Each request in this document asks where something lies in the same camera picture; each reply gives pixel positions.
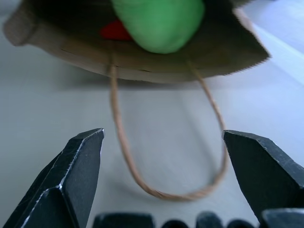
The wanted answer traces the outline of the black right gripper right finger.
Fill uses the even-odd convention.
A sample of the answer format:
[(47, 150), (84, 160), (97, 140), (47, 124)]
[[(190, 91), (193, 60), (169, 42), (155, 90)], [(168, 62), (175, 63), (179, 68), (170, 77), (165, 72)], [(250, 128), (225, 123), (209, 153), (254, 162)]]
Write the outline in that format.
[(233, 130), (222, 138), (259, 228), (304, 228), (304, 167), (268, 138)]

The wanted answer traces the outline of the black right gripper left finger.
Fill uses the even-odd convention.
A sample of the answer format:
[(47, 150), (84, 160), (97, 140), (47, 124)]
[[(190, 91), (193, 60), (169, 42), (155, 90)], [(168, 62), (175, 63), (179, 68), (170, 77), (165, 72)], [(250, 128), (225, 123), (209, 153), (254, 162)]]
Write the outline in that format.
[(38, 174), (3, 228), (86, 228), (104, 136), (99, 128), (71, 138)]

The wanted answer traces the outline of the green plush toy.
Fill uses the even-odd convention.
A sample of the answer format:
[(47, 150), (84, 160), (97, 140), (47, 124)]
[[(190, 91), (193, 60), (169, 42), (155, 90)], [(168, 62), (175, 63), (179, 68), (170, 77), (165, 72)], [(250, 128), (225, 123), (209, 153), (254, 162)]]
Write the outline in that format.
[(144, 50), (170, 54), (197, 32), (205, 16), (203, 0), (111, 0), (133, 40)]

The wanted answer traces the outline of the brown paper bag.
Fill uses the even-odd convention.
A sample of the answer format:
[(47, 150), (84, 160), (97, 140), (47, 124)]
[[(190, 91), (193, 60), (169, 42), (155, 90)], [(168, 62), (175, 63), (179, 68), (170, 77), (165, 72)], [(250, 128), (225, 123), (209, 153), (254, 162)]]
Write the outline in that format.
[(107, 40), (100, 28), (115, 20), (111, 0), (21, 0), (3, 25), (14, 46), (32, 45), (76, 67), (108, 76), (110, 99), (121, 151), (135, 182), (148, 194), (163, 200), (193, 201), (214, 191), (227, 171), (223, 149), (221, 168), (213, 182), (197, 191), (177, 195), (150, 187), (137, 170), (124, 132), (118, 104), (118, 79), (175, 84), (198, 81), (217, 117), (225, 124), (205, 79), (226, 76), (254, 67), (269, 58), (243, 12), (254, 0), (202, 0), (207, 15), (198, 32), (173, 54), (154, 54), (133, 41)]

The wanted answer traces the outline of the red plush toy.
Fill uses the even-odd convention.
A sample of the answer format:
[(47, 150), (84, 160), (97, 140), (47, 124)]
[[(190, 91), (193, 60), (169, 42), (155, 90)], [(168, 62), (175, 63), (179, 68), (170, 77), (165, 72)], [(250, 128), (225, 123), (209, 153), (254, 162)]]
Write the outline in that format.
[(131, 41), (133, 39), (118, 19), (103, 26), (99, 34), (102, 38), (109, 40)]

